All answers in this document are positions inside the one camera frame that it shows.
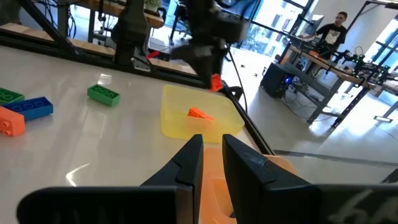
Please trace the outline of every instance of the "black t-shirt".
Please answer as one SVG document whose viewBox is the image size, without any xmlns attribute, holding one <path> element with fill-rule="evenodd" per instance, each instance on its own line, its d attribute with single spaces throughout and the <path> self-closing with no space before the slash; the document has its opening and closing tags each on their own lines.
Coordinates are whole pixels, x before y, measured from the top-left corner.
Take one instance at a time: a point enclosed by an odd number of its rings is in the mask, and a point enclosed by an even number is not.
<svg viewBox="0 0 398 224">
<path fill-rule="evenodd" d="M 317 34 L 322 34 L 321 40 L 328 44 L 338 46 L 346 40 L 347 29 L 343 26 L 337 27 L 335 24 L 327 24 L 318 29 Z"/>
</svg>

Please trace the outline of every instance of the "man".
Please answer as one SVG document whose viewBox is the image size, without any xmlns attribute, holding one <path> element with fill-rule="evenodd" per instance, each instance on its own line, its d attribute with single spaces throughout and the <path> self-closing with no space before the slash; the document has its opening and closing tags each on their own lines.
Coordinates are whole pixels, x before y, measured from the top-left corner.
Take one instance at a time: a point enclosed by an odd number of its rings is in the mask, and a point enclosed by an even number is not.
<svg viewBox="0 0 398 224">
<path fill-rule="evenodd" d="M 347 29 L 343 26 L 343 23 L 347 20 L 347 16 L 348 15 L 346 12 L 339 12 L 336 16 L 334 24 L 324 25 L 313 35 L 300 37 L 302 39 L 310 39 L 318 35 L 322 35 L 321 42 L 325 41 L 326 43 L 332 45 L 334 49 L 337 49 L 338 46 L 343 44 L 346 40 Z"/>
</svg>

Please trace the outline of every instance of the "lego brick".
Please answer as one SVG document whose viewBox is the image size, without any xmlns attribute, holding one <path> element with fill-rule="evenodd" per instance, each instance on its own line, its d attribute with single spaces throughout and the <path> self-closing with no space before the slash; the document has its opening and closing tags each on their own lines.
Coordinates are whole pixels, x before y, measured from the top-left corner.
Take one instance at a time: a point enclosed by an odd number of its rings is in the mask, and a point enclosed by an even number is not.
<svg viewBox="0 0 398 224">
<path fill-rule="evenodd" d="M 196 118 L 203 118 L 203 119 L 210 119 L 212 121 L 214 120 L 211 116 L 208 116 L 207 114 L 205 114 L 204 112 L 202 112 L 201 110 L 199 110 L 196 107 L 189 109 L 188 116 L 193 116 Z"/>
<path fill-rule="evenodd" d="M 0 106 L 0 133 L 6 136 L 17 136 L 24 132 L 24 116 Z"/>
<path fill-rule="evenodd" d="M 116 106 L 120 100 L 120 94 L 100 85 L 94 85 L 87 89 L 87 95 L 100 103 L 108 106 Z"/>
<path fill-rule="evenodd" d="M 25 100 L 25 96 L 13 91 L 0 88 L 0 105 Z"/>
<path fill-rule="evenodd" d="M 54 112 L 53 104 L 51 104 L 46 97 L 8 103 L 3 105 L 3 107 L 24 115 L 25 121 L 41 118 Z"/>
</svg>

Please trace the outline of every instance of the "yellow plastic tray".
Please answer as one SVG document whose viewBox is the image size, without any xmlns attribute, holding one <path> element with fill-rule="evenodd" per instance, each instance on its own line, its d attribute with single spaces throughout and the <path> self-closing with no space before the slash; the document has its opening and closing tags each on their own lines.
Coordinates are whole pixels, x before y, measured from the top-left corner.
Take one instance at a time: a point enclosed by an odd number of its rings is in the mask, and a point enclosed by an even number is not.
<svg viewBox="0 0 398 224">
<path fill-rule="evenodd" d="M 196 107 L 214 121 L 187 116 Z M 160 111 L 162 132 L 171 138 L 190 139 L 202 134 L 205 142 L 222 143 L 223 134 L 236 135 L 244 121 L 231 100 L 204 91 L 166 85 Z"/>
</svg>

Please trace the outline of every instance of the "orange block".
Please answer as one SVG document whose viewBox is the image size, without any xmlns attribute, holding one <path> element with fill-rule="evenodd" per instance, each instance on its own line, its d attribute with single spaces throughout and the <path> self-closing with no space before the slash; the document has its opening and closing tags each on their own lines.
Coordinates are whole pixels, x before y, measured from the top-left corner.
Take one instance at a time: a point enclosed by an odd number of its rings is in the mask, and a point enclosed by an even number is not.
<svg viewBox="0 0 398 224">
<path fill-rule="evenodd" d="M 318 58 L 318 57 L 319 57 L 319 53 L 316 52 L 316 51 L 313 51 L 313 50 L 310 51 L 310 55 L 311 55 L 311 56 L 314 56 L 315 58 Z"/>
<path fill-rule="evenodd" d="M 211 77 L 211 89 L 210 91 L 218 91 L 220 89 L 224 88 L 222 82 L 221 82 L 221 76 L 219 74 L 214 74 Z"/>
<path fill-rule="evenodd" d="M 189 109 L 188 116 L 193 116 L 195 118 L 210 119 L 210 120 L 214 121 L 214 119 L 211 116 L 208 116 L 207 114 L 205 114 L 204 112 L 202 112 L 201 110 L 199 110 L 196 107 Z"/>
<path fill-rule="evenodd" d="M 17 136 L 25 132 L 24 115 L 0 106 L 0 133 Z"/>
<path fill-rule="evenodd" d="M 291 163 L 279 156 L 266 156 L 281 168 L 297 175 Z M 237 224 L 231 197 L 224 175 L 222 149 L 205 149 L 203 154 L 203 179 L 201 185 L 200 218 L 205 224 Z"/>
</svg>

